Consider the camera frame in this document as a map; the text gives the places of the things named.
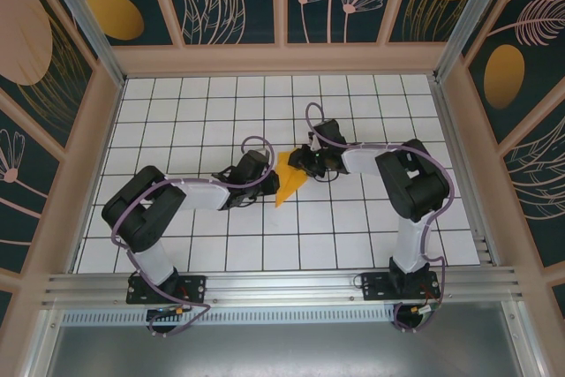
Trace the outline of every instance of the white grid mat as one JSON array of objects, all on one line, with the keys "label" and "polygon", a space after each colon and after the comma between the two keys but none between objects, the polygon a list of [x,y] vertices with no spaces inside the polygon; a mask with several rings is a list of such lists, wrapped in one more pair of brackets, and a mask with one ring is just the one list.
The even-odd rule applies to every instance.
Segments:
[{"label": "white grid mat", "polygon": [[[135,172],[151,164],[170,175],[208,177],[237,164],[239,144],[249,135],[264,135],[275,151],[289,151],[307,142],[305,106],[312,101],[338,120],[348,142],[418,137],[455,179],[423,75],[130,79],[75,268],[132,271],[110,243],[101,211]],[[456,196],[433,226],[428,254],[445,254],[450,266],[476,265],[458,189]],[[379,177],[309,179],[279,208],[274,201],[269,196],[230,211],[179,212],[162,238],[165,250],[179,271],[388,266],[398,222]]]}]

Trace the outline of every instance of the purple cable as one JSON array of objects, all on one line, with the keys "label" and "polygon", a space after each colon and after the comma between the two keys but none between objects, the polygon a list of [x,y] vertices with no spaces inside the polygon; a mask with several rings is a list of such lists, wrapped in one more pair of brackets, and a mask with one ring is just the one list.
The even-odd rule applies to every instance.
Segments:
[{"label": "purple cable", "polygon": [[232,185],[229,183],[223,183],[221,181],[212,181],[212,180],[206,180],[205,178],[173,178],[171,180],[163,180],[155,185],[152,185],[151,187],[149,187],[147,190],[145,190],[140,196],[138,196],[138,198],[129,206],[125,209],[125,211],[120,215],[120,217],[117,219],[116,224],[114,225],[114,227],[112,228],[112,233],[110,235],[110,239],[112,241],[112,243],[114,245],[117,245],[119,247],[123,247],[126,251],[127,251],[127,256],[130,259],[130,261],[132,262],[133,266],[135,267],[136,270],[138,270],[139,275],[141,276],[141,278],[143,278],[143,280],[145,280],[145,282],[149,285],[149,287],[154,290],[156,293],[158,293],[159,295],[163,296],[164,298],[176,303],[176,304],[180,304],[180,305],[185,305],[185,306],[196,306],[196,307],[201,307],[204,308],[203,311],[201,311],[200,313],[197,313],[191,320],[189,320],[187,323],[183,324],[182,326],[178,326],[173,328],[169,333],[157,333],[154,329],[153,329],[153,324],[155,322],[155,320],[157,320],[158,318],[160,318],[159,315],[155,315],[155,317],[149,321],[149,329],[151,330],[153,336],[161,336],[161,337],[167,337],[167,336],[174,336],[177,335],[183,331],[185,331],[187,328],[189,328],[196,320],[198,320],[202,315],[204,315],[205,313],[207,313],[210,310],[210,305],[208,304],[201,304],[201,303],[197,303],[197,302],[189,302],[187,300],[183,300],[183,299],[179,299],[179,298],[175,298],[167,293],[165,293],[164,291],[162,291],[161,289],[159,289],[150,279],[149,277],[143,272],[141,271],[140,267],[139,267],[139,263],[136,261],[135,256],[133,255],[132,251],[130,250],[130,246],[128,246],[125,243],[120,242],[117,239],[117,231],[118,229],[122,226],[122,224],[124,223],[125,219],[127,218],[127,216],[131,213],[131,211],[137,207],[139,205],[139,203],[145,199],[149,194],[151,194],[152,192],[154,192],[155,190],[158,190],[159,188],[165,186],[165,185],[175,185],[175,184],[184,184],[184,183],[206,183],[206,184],[214,184],[214,185],[219,185],[221,187],[226,187],[226,188],[231,188],[231,189],[246,189],[249,187],[253,187],[255,185],[260,184],[263,180],[265,180],[265,178],[268,177],[268,175],[270,174],[270,172],[275,168],[275,150],[273,149],[273,145],[271,145],[266,139],[262,138],[261,136],[249,136],[247,137],[243,143],[241,144],[241,152],[244,153],[245,152],[245,144],[247,143],[247,141],[251,140],[251,139],[258,139],[261,140],[263,142],[263,144],[268,148],[268,150],[270,151],[271,154],[271,158],[270,158],[270,164],[267,168],[267,171],[265,171],[265,173],[258,178],[255,181],[252,181],[251,183],[247,183],[244,185]]},{"label": "purple cable", "polygon": [[[453,181],[451,180],[451,176],[448,174],[448,171],[437,160],[433,159],[432,156],[425,154],[424,152],[417,150],[413,147],[408,147],[408,146],[403,146],[403,145],[395,145],[395,144],[388,144],[388,143],[360,143],[360,144],[357,144],[357,145],[343,145],[341,143],[336,143],[333,140],[327,139],[326,137],[322,136],[321,134],[319,134],[316,131],[316,129],[314,128],[314,126],[312,124],[312,121],[310,120],[310,108],[312,106],[315,106],[320,111],[322,121],[325,119],[324,110],[316,102],[310,102],[306,106],[306,113],[305,113],[306,123],[308,124],[308,127],[310,128],[310,130],[316,135],[316,137],[318,139],[325,141],[326,143],[328,143],[331,146],[339,147],[339,148],[342,148],[342,149],[362,149],[364,147],[372,147],[372,148],[379,148],[379,149],[386,149],[386,150],[403,150],[405,152],[410,152],[412,154],[418,155],[418,156],[426,159],[427,161],[429,161],[433,165],[435,165],[440,170],[441,174],[447,180],[448,186],[449,186],[448,201],[443,207],[441,207],[438,211],[436,211],[435,214],[431,214],[429,216],[429,218],[427,219],[426,224],[424,226],[424,231],[422,232],[422,238],[420,240],[420,253],[422,255],[422,258],[424,258],[428,262],[441,261],[441,291],[440,291],[440,298],[438,300],[438,304],[441,305],[441,302],[443,301],[443,292],[445,290],[445,272],[446,272],[445,258],[443,256],[438,256],[437,258],[429,258],[426,254],[426,239],[427,239],[427,236],[430,232],[430,225],[432,224],[432,222],[435,219],[437,219],[438,216],[440,216],[445,211],[447,211],[448,208],[453,203],[453,200],[455,199],[455,189],[454,189],[454,186],[453,186]],[[398,321],[398,318],[397,318],[398,317],[398,311],[400,310],[400,307],[402,305],[403,305],[402,302],[399,303],[399,304],[396,304],[395,310],[394,310],[394,313],[393,313],[393,324],[397,329],[399,329],[401,331],[411,330],[413,333],[416,333],[417,331],[420,331],[423,328],[427,327],[430,324],[430,322],[432,322],[432,317],[435,315],[435,311],[426,320],[426,322],[424,322],[424,324],[422,324],[421,326],[418,327],[418,330],[416,330],[415,328],[410,328],[410,327],[402,324],[402,322]]]}]

